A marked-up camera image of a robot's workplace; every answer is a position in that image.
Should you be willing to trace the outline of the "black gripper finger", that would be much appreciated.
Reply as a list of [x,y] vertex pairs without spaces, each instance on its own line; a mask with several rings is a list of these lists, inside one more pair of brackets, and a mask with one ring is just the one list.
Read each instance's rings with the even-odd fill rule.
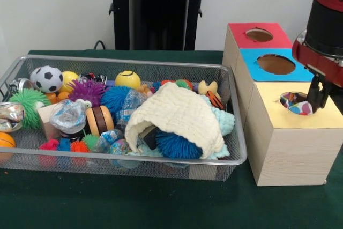
[[331,93],[332,85],[330,82],[320,82],[317,83],[317,96],[316,96],[316,108],[319,110],[320,108],[324,108],[327,102],[327,99]]
[[317,76],[314,76],[309,91],[307,94],[307,101],[311,105],[319,105],[320,104],[320,90],[319,90],[319,78]]

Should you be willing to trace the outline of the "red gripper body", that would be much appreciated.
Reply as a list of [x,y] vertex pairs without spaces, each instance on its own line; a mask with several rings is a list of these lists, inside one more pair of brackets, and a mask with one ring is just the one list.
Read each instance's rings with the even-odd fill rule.
[[335,61],[314,52],[297,40],[293,43],[292,56],[305,67],[322,74],[325,81],[342,87],[342,66]]

